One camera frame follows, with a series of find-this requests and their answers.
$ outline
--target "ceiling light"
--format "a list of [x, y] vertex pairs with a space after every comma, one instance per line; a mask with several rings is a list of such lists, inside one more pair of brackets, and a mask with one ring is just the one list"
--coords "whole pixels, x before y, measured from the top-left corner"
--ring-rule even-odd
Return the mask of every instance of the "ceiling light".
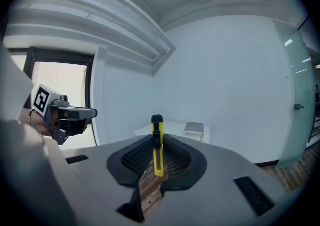
[[[302, 71], [299, 71], [299, 72], [303, 72], [303, 71], [306, 71], [307, 69], [305, 69], [305, 70], [302, 70]], [[299, 72], [296, 72], [296, 73], [299, 73]]]
[[287, 40], [286, 43], [284, 44], [285, 46], [288, 46], [290, 43], [292, 43], [293, 41], [291, 39]]

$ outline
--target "white table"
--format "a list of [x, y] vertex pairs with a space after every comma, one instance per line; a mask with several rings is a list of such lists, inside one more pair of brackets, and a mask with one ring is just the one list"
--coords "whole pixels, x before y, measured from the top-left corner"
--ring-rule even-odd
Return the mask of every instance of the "white table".
[[[166, 134], [183, 136], [185, 126], [186, 126], [186, 123], [165, 121], [165, 120], [163, 121], [163, 131]], [[210, 127], [204, 126], [203, 128], [204, 128], [203, 142], [208, 144], [210, 139]], [[143, 128], [133, 131], [133, 134], [135, 136], [149, 135], [151, 133], [152, 133], [151, 123]]]

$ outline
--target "black slot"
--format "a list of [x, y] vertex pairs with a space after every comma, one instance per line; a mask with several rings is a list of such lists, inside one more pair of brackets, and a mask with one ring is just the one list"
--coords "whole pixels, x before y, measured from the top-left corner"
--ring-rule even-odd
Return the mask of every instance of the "black slot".
[[71, 158], [66, 158], [65, 160], [67, 161], [68, 164], [76, 163], [82, 160], [87, 160], [88, 157], [86, 155], [79, 155], [79, 156], [74, 156]]
[[240, 177], [233, 180], [238, 186], [246, 200], [249, 202], [257, 216], [263, 215], [269, 211], [274, 205], [256, 186], [256, 184], [248, 177]]

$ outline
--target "glass door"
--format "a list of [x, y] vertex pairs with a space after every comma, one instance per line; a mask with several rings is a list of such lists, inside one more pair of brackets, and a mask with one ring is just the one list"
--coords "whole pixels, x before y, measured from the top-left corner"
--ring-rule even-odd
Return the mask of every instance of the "glass door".
[[299, 30], [279, 21], [273, 22], [291, 64], [295, 91], [291, 131], [277, 169], [301, 159], [313, 127], [316, 97], [312, 64]]

